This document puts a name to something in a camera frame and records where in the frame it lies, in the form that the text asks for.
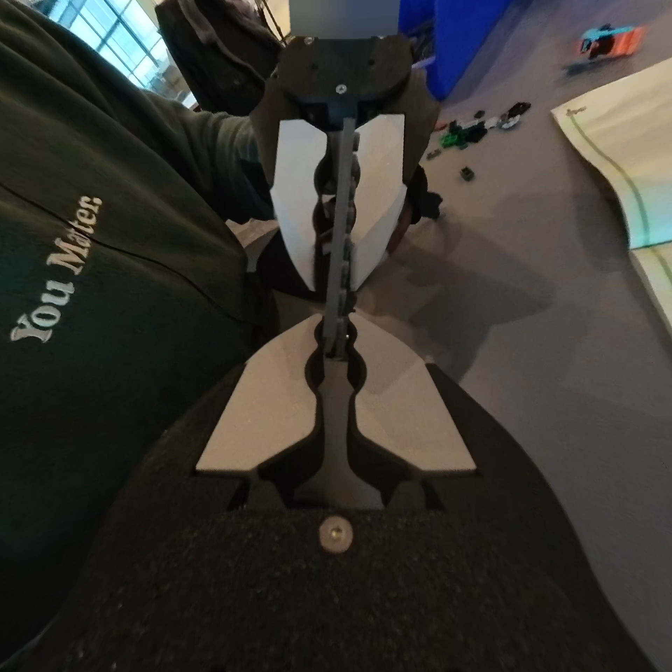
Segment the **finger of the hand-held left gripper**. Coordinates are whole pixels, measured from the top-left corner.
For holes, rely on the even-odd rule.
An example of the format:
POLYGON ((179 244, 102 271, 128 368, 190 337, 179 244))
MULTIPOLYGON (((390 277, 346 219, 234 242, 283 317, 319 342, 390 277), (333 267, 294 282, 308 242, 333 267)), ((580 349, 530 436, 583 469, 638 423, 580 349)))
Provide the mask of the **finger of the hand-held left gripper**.
POLYGON ((351 232, 351 289, 357 292, 383 257, 404 206, 405 117, 381 114, 360 126, 357 151, 360 168, 351 232))
POLYGON ((290 261, 312 292, 316 290, 313 216, 319 202, 315 174, 327 154, 327 146, 324 131, 307 121, 280 122, 270 193, 290 261))

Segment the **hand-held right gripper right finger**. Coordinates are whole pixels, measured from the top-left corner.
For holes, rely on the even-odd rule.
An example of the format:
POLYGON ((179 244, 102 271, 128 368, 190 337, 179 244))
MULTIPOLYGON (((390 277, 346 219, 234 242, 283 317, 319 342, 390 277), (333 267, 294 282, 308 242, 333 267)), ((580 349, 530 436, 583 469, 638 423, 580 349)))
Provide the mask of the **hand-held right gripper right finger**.
POLYGON ((356 426, 364 439, 421 475, 473 473, 466 448, 424 360, 394 335, 353 314, 354 351, 364 363, 355 393, 356 426))

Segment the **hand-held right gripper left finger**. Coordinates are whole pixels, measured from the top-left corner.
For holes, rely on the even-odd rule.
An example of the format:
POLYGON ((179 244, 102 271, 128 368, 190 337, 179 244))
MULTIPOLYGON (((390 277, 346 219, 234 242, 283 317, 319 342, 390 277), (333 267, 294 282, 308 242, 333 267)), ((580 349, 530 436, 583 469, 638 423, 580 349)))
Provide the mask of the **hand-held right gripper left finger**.
POLYGON ((196 471, 247 476, 307 439, 317 399, 306 366, 318 343, 320 315, 282 332, 248 359, 196 471))

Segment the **dark grey studded brick plate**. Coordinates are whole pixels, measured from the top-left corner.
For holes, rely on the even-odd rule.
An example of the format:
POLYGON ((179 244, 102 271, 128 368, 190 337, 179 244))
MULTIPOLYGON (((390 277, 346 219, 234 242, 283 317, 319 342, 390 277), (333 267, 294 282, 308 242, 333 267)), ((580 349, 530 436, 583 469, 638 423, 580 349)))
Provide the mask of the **dark grey studded brick plate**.
POLYGON ((333 213, 331 238, 331 261, 329 266, 326 300, 324 305, 322 340, 324 355, 330 359, 343 361, 346 359, 345 345, 337 344, 337 306, 342 268, 343 241, 345 237, 345 213, 348 204, 349 179, 351 173, 351 157, 356 119, 347 117, 343 120, 340 133, 339 154, 337 161, 337 193, 333 213))

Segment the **grey desk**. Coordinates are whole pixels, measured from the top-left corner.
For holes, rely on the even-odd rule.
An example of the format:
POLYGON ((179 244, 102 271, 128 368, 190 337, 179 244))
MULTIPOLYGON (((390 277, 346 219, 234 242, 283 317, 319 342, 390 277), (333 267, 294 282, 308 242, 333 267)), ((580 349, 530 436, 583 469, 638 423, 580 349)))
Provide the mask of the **grey desk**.
POLYGON ((442 217, 413 227, 357 302, 525 449, 659 671, 671 670, 671 338, 616 198, 550 112, 670 57, 670 1, 512 2, 441 117, 531 110, 425 164, 442 217), (566 72, 582 34, 607 23, 644 26, 640 50, 566 72))

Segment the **green black brick cluster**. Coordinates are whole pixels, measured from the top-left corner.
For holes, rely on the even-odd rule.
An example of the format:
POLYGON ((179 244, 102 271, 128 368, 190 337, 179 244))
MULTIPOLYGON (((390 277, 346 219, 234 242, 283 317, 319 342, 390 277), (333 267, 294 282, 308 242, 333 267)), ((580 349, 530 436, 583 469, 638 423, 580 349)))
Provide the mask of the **green black brick cluster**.
POLYGON ((489 132, 483 120, 475 119, 461 124, 457 120, 449 123, 445 133, 439 140, 441 149, 457 147, 464 150, 470 145, 478 144, 489 132))

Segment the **blue plastic bin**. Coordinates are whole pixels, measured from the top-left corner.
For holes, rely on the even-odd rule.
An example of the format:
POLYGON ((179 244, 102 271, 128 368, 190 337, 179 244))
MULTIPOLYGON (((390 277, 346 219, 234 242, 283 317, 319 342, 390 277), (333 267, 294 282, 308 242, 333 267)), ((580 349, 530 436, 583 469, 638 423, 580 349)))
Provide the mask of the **blue plastic bin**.
POLYGON ((443 101, 483 46, 510 1, 401 1, 399 32, 411 42, 413 68, 443 101))

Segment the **white black round brick piece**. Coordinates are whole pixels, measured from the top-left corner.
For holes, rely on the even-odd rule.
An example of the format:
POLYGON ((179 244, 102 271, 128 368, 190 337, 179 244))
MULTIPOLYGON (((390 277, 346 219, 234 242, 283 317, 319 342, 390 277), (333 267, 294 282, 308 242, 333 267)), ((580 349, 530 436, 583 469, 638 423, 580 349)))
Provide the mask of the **white black round brick piece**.
POLYGON ((511 130, 532 107, 527 101, 518 101, 499 117, 492 117, 484 123, 486 130, 511 130))

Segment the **person's dark green sweatshirt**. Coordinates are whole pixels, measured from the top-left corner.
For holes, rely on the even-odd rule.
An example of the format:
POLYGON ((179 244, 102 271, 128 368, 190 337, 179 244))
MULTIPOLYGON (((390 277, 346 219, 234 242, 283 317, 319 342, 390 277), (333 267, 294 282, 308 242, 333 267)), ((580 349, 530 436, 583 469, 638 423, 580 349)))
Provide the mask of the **person's dark green sweatshirt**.
POLYGON ((1 2, 2 667, 147 451, 270 336, 232 221, 145 142, 141 91, 1 2))

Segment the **paned glass window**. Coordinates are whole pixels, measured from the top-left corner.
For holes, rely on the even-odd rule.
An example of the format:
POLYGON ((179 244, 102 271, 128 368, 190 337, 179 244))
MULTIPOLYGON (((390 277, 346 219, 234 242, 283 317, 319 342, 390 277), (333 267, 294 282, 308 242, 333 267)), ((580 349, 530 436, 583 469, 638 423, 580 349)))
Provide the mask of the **paned glass window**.
POLYGON ((158 1, 45 1, 44 13, 138 88, 195 109, 194 95, 159 31, 158 1))

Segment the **open instruction booklet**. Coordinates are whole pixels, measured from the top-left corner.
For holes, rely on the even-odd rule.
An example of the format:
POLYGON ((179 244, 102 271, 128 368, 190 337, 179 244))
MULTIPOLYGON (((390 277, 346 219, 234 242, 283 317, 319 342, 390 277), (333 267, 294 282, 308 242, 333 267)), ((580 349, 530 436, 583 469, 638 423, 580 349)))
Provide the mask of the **open instruction booklet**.
POLYGON ((671 330, 671 59, 551 111, 575 150, 609 182, 628 253, 671 330))

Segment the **small orange toy piece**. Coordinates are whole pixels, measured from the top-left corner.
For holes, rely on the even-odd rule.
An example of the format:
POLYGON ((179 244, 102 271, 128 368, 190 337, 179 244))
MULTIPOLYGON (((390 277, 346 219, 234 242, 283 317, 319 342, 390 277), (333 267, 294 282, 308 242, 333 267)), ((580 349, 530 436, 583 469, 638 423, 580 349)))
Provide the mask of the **small orange toy piece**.
POLYGON ((642 45, 644 26, 613 27, 610 23, 585 31, 576 43, 571 59, 563 66, 566 72, 580 71, 601 62, 627 58, 642 45))

